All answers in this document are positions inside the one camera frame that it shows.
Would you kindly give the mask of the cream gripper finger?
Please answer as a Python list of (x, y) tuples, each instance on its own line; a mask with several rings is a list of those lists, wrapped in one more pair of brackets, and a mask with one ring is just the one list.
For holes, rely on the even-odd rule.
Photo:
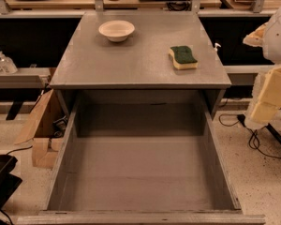
[(263, 42), (264, 31), (267, 23), (259, 26), (256, 30), (246, 35), (243, 39), (243, 44), (251, 47), (261, 47)]
[(281, 65), (257, 76), (252, 95), (248, 124), (267, 125), (281, 109)]

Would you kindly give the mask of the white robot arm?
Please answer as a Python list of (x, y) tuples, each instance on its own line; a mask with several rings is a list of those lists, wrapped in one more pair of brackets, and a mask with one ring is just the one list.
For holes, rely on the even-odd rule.
[(261, 47), (263, 56), (274, 63), (267, 73), (260, 72), (256, 77), (244, 120), (248, 128), (261, 129), (281, 109), (281, 7), (269, 21), (247, 35), (243, 44)]

